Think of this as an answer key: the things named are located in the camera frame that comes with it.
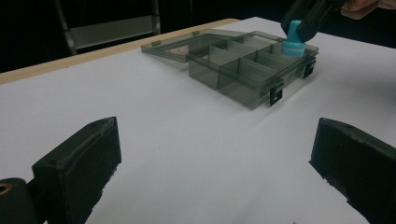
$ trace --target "screw hole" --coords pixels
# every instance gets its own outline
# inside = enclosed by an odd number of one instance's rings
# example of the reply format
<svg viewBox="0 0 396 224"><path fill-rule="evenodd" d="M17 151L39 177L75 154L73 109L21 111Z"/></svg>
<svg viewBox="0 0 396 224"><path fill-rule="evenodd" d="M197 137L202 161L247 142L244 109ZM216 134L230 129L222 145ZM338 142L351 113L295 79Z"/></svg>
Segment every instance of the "screw hole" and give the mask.
<svg viewBox="0 0 396 224"><path fill-rule="evenodd" d="M2 183L0 184L0 195L3 195L7 192L9 192L12 189L12 185L8 183Z"/></svg>

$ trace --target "white table surface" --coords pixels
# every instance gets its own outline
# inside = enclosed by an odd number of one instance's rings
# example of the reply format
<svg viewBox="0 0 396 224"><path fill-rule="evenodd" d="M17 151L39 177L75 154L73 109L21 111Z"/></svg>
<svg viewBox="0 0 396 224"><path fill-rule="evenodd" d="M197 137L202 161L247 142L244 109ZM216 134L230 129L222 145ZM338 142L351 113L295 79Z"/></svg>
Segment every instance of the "white table surface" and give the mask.
<svg viewBox="0 0 396 224"><path fill-rule="evenodd" d="M220 29L284 36L260 18ZM324 34L308 44L311 77L254 111L140 49L1 85L0 179L30 181L62 141L116 116L122 163L87 223L368 223L308 161L319 118L396 146L396 49Z"/></svg>

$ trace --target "transparent plastic box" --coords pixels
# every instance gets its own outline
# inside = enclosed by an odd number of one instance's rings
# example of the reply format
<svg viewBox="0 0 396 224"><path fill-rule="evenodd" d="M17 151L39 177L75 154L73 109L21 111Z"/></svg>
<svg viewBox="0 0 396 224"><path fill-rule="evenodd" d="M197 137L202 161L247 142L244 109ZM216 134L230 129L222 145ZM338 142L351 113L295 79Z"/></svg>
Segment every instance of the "transparent plastic box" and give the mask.
<svg viewBox="0 0 396 224"><path fill-rule="evenodd" d="M204 30L142 46L142 51L189 62L190 77L250 109L282 98L296 78L308 77L318 48L306 45L303 57L280 53L285 39L262 32Z"/></svg>

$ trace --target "blue plastic object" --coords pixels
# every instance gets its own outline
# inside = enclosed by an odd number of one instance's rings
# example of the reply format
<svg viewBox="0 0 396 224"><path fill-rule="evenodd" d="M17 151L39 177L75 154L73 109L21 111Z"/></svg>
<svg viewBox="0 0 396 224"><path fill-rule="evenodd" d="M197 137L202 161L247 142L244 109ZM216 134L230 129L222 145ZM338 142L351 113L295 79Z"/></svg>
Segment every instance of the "blue plastic object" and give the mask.
<svg viewBox="0 0 396 224"><path fill-rule="evenodd" d="M290 57L303 57L305 52L305 43L297 35L296 30L301 21L291 21L288 31L288 37L282 43L281 53Z"/></svg>

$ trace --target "plastic organizer box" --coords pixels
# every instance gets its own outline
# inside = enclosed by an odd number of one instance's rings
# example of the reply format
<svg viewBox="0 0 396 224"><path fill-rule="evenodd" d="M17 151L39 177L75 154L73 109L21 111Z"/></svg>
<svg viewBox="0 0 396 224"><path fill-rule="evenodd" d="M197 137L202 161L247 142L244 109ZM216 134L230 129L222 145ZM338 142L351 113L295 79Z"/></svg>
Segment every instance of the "plastic organizer box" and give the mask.
<svg viewBox="0 0 396 224"><path fill-rule="evenodd" d="M190 77L250 109L275 104L296 78L308 77L318 48L306 45L304 56L280 53L285 38L262 32L203 30L141 46L145 53L189 62Z"/></svg>

